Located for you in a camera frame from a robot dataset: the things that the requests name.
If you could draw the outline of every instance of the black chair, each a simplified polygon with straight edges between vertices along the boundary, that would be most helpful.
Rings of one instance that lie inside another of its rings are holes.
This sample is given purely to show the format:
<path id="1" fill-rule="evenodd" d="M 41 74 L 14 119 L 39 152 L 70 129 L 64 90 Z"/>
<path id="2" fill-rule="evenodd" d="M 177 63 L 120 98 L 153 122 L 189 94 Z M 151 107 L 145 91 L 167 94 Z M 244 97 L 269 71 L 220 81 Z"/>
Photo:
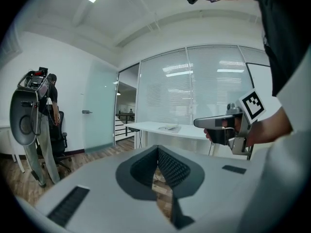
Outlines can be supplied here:
<path id="1" fill-rule="evenodd" d="M 55 163 L 57 165 L 61 165 L 64 168 L 66 168 L 68 172 L 71 172 L 71 169 L 68 166 L 66 166 L 64 163 L 61 162 L 61 161 L 66 160 L 66 159 L 71 161 L 71 158 L 69 156 L 65 156 L 65 154 L 64 154 L 65 149 L 67 148 L 67 133 L 65 133 L 65 132 L 62 133 L 64 112 L 60 111 L 59 114 L 60 114 L 61 121 L 60 121 L 60 124 L 57 126 L 54 125 L 51 117 L 48 116 L 53 157 L 54 157 Z M 42 151 L 41 151 L 40 145 L 38 144 L 38 140 L 36 139 L 35 141 L 37 144 L 37 154 L 42 156 Z"/>

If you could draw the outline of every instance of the door handle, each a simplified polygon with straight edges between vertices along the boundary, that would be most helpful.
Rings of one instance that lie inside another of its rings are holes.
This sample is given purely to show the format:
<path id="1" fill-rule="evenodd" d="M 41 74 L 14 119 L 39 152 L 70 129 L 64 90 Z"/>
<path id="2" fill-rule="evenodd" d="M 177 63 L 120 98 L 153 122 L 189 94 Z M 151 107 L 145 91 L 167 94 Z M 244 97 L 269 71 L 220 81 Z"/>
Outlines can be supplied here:
<path id="1" fill-rule="evenodd" d="M 93 112 L 91 112 L 91 111 L 82 111 L 82 114 L 92 114 Z"/>

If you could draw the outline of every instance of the wooden floor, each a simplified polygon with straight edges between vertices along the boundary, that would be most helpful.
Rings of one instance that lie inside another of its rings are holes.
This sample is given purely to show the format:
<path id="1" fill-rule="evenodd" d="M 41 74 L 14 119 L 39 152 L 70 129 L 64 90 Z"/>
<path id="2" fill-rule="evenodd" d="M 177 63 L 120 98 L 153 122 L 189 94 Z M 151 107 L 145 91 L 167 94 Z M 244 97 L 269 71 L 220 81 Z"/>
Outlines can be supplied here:
<path id="1" fill-rule="evenodd" d="M 108 148 L 103 151 L 97 151 L 90 154 L 77 154 L 72 156 L 72 161 L 64 161 L 64 164 L 69 166 L 74 172 L 84 164 L 106 158 L 111 155 L 119 154 L 126 151 L 131 151 L 134 149 L 134 138 L 125 139 L 116 144 L 112 148 Z M 41 188 L 34 177 L 31 175 L 31 170 L 27 165 L 26 160 L 22 160 L 22 164 L 25 168 L 25 173 L 22 173 L 18 167 L 17 163 L 14 163 L 13 160 L 0 159 L 0 169 L 5 177 L 9 187 L 11 188 L 14 195 L 24 198 L 31 205 L 39 200 L 39 198 L 48 191 L 53 183 L 49 179 L 48 172 L 43 169 L 44 176 L 46 178 L 46 187 Z M 62 166 L 58 167 L 58 171 L 61 173 L 61 176 L 68 176 L 70 173 L 63 168 Z M 157 169 L 154 175 L 153 190 L 157 193 L 157 204 L 163 214 L 170 218 L 171 209 L 172 209 L 172 190 L 165 185 L 164 177 L 161 175 L 160 171 Z"/>

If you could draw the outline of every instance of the light green pants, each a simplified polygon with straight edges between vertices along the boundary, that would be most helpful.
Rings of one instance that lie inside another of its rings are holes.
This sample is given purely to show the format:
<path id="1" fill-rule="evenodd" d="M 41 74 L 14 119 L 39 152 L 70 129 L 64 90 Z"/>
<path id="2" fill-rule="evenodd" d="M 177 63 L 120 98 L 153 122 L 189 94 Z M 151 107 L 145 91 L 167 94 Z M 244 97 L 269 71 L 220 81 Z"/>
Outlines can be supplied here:
<path id="1" fill-rule="evenodd" d="M 59 182 L 59 174 L 58 174 L 57 167 L 56 167 L 55 160 L 53 158 L 53 153 L 52 153 L 48 118 L 39 112 L 38 120 L 39 120 L 39 123 L 41 123 L 41 134 L 37 136 L 37 139 L 41 146 L 42 155 L 45 160 L 45 164 L 50 174 L 50 177 L 52 181 L 54 182 L 54 184 L 56 184 L 57 182 Z M 33 142 L 31 145 L 26 146 L 24 148 L 27 154 L 27 159 L 29 161 L 29 164 L 32 170 L 38 175 L 40 184 L 44 185 L 45 179 L 44 179 L 42 168 L 41 168 L 41 165 L 38 159 L 35 142 Z"/>

